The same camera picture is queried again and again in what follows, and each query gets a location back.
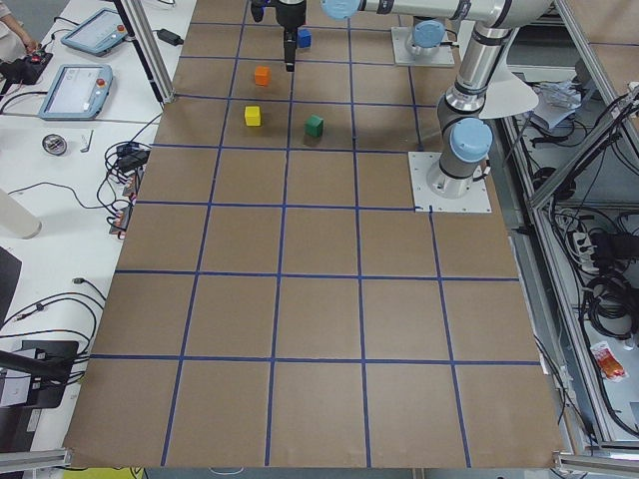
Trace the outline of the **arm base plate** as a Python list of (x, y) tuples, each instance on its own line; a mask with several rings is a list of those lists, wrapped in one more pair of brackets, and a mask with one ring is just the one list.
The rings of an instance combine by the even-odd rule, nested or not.
[(455, 64), (451, 46), (440, 44), (436, 47), (417, 46), (413, 40), (412, 27), (392, 27), (390, 35), (394, 64), (399, 66), (452, 68)]
[(449, 178), (439, 164), (440, 152), (409, 152), (408, 167), (414, 209), (419, 213), (490, 214), (492, 207), (481, 167), (463, 180)]

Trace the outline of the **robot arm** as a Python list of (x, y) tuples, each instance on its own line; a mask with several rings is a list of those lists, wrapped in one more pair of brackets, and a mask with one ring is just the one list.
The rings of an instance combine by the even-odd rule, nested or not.
[(443, 149), (427, 173), (428, 187), (447, 199), (464, 196), (474, 171), (487, 159), (493, 137), (481, 119), (486, 92), (505, 61), (515, 30), (538, 19), (548, 1), (323, 1), (324, 13), (345, 20), (358, 11), (415, 18), (472, 20), (469, 38), (454, 83), (437, 106)]
[(407, 52), (413, 57), (434, 54), (441, 45), (446, 28), (444, 23), (431, 17), (414, 17), (405, 41)]

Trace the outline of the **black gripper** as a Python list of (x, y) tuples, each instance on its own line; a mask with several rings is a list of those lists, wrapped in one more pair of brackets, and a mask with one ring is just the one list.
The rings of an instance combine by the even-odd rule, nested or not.
[[(267, 8), (275, 9), (276, 21), (283, 28), (299, 28), (306, 23), (306, 0), (252, 0), (250, 11), (256, 23), (263, 21)], [(284, 29), (283, 45), (285, 68), (292, 73), (296, 66), (298, 29)]]

